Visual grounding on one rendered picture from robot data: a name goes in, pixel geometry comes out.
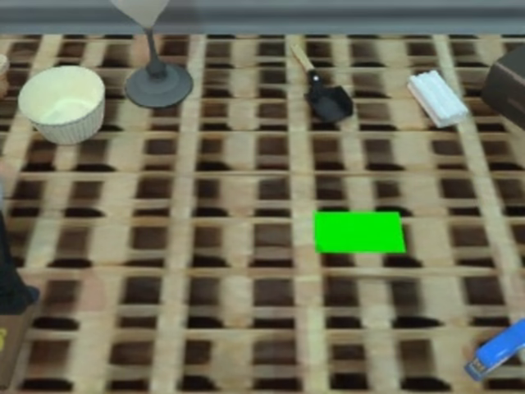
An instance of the yellow marking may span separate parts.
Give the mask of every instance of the yellow marking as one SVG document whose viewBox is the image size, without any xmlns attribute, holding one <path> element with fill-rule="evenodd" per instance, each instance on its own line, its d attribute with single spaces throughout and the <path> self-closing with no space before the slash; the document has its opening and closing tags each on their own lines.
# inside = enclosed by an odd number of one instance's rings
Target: yellow marking
<svg viewBox="0 0 525 394">
<path fill-rule="evenodd" d="M 0 328 L 0 351 L 3 350 L 6 337 L 7 337 L 7 329 Z"/>
</svg>

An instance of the wooden grid surface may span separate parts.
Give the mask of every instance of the wooden grid surface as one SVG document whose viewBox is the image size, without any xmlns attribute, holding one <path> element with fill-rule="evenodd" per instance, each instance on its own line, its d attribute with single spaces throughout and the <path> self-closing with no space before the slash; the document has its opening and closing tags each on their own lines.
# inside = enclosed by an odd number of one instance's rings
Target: wooden grid surface
<svg viewBox="0 0 525 394">
<path fill-rule="evenodd" d="M 525 388 L 518 357 L 481 385 L 463 372 L 525 311 L 525 135 L 479 99 L 523 37 L 157 40 L 194 78 L 178 108 L 125 99 L 138 38 L 0 38 L 5 212 L 43 291 L 13 392 Z M 352 94 L 354 117 L 311 117 L 292 40 Z M 103 129 L 79 146 L 16 111 L 27 78 L 58 64 L 107 84 Z M 431 69 L 472 110 L 458 127 L 435 129 L 406 90 Z M 409 250 L 316 254 L 316 209 L 398 210 Z"/>
</svg>

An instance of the black shovel blade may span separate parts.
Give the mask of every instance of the black shovel blade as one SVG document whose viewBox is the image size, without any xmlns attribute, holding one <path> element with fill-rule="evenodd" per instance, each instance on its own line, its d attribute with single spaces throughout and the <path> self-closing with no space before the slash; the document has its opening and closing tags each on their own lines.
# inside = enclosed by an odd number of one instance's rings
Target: black shovel blade
<svg viewBox="0 0 525 394">
<path fill-rule="evenodd" d="M 316 87 L 311 89 L 305 97 L 322 121 L 336 123 L 354 114 L 354 102 L 340 86 Z"/>
</svg>

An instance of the green rectangle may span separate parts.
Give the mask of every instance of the green rectangle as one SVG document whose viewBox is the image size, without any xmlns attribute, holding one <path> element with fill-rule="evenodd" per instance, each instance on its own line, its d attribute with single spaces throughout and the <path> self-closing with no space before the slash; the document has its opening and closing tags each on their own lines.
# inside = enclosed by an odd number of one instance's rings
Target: green rectangle
<svg viewBox="0 0 525 394">
<path fill-rule="evenodd" d="M 397 212 L 316 212 L 318 253 L 404 253 L 401 216 Z"/>
</svg>

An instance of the beige cup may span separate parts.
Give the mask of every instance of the beige cup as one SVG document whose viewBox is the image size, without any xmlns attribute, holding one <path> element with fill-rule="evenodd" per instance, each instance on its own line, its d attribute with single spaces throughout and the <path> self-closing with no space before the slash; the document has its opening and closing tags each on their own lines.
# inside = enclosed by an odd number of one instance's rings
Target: beige cup
<svg viewBox="0 0 525 394">
<path fill-rule="evenodd" d="M 103 124 L 105 87 L 94 71 L 80 66 L 59 66 L 28 80 L 18 107 L 46 140 L 78 144 Z"/>
</svg>

